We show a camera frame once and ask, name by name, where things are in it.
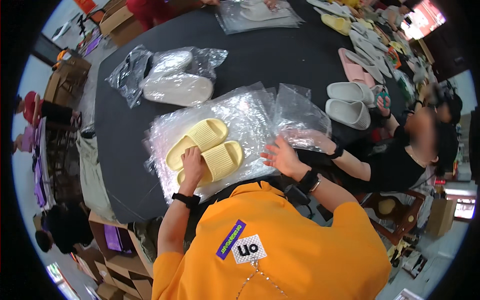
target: patch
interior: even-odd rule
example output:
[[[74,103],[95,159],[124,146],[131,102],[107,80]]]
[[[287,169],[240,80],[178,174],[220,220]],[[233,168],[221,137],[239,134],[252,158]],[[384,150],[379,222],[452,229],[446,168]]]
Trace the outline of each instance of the patch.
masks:
[[[258,234],[236,241],[232,249],[233,257],[238,264],[261,259],[267,256]]]
[[[245,226],[247,226],[247,224],[240,220],[235,223],[232,230],[230,230],[230,233],[223,240],[222,244],[216,251],[216,255],[218,257],[220,257],[222,260],[225,260],[227,254],[230,252],[230,249],[232,249],[233,244],[235,244],[235,242],[239,239],[240,234],[245,229]]]

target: red shirt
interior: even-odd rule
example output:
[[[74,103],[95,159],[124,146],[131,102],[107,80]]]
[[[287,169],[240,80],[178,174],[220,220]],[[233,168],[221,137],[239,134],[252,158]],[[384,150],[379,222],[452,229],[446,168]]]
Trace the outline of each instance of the red shirt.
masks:
[[[35,95],[36,92],[28,92],[27,95],[24,98],[25,101],[25,108],[24,108],[24,118],[27,120],[30,124],[34,124],[32,121],[33,119],[33,113],[35,111]],[[35,121],[38,123],[38,120],[42,118],[42,104],[43,104],[43,99],[40,100],[40,106],[38,107],[38,119]]]

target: black table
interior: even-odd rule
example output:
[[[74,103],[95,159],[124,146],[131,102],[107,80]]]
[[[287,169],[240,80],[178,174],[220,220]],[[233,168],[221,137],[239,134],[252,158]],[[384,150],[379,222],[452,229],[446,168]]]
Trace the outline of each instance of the black table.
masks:
[[[139,44],[153,52],[186,46],[220,48],[229,54],[216,69],[213,97],[257,81],[266,88],[278,88],[279,83],[296,84],[312,89],[312,102],[324,110],[327,85],[347,81],[337,51],[342,47],[353,50],[353,46],[348,36],[323,24],[312,5],[299,0],[291,0],[290,4],[306,21],[298,29],[269,28],[227,36],[213,8],[208,7],[143,33],[100,64],[95,101],[98,158],[118,221],[144,221],[166,212],[159,180],[144,168],[149,155],[142,139],[155,116],[180,107],[143,99],[140,106],[130,109],[126,100],[104,79]],[[394,79],[387,79],[386,85],[393,99],[392,112],[398,114],[404,108],[399,87]],[[333,134],[345,143],[369,133],[369,130],[357,131],[332,123]]]

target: pink slide sandal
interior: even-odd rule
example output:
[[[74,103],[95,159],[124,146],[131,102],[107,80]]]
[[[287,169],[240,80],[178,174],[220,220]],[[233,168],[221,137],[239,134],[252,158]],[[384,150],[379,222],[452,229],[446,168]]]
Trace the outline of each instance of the pink slide sandal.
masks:
[[[345,71],[348,81],[366,84],[368,87],[372,88],[375,85],[375,80],[373,77],[365,72],[362,66],[349,60],[345,56],[345,51],[345,48],[338,49],[338,55],[342,61],[343,70]]]

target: red sign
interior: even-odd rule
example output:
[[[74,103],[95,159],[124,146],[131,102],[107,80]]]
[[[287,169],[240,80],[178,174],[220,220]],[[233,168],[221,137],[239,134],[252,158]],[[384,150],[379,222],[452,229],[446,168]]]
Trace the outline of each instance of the red sign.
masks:
[[[78,7],[85,13],[88,14],[96,7],[95,2],[92,0],[73,0],[77,3]]]

